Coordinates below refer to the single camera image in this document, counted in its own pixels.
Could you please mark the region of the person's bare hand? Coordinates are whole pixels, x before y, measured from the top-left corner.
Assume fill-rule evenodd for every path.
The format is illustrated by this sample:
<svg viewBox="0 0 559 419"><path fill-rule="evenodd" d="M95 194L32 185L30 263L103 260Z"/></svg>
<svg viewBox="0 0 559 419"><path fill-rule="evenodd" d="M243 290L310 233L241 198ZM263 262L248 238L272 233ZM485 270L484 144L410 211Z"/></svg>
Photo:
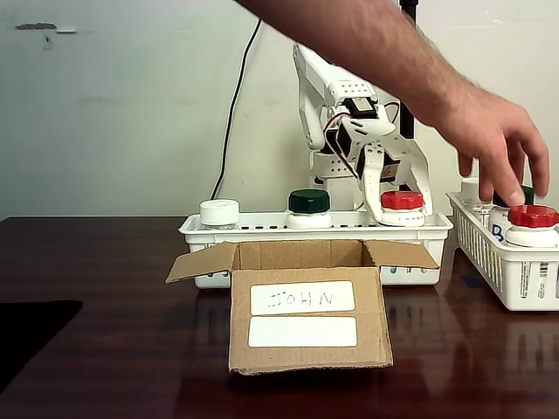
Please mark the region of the person's bare hand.
<svg viewBox="0 0 559 419"><path fill-rule="evenodd" d="M525 203L521 184L529 165L538 197L549 192L549 150L528 112L468 81L454 82L422 105L418 118L457 150L459 172L479 163L479 197L496 194L507 205Z"/></svg>

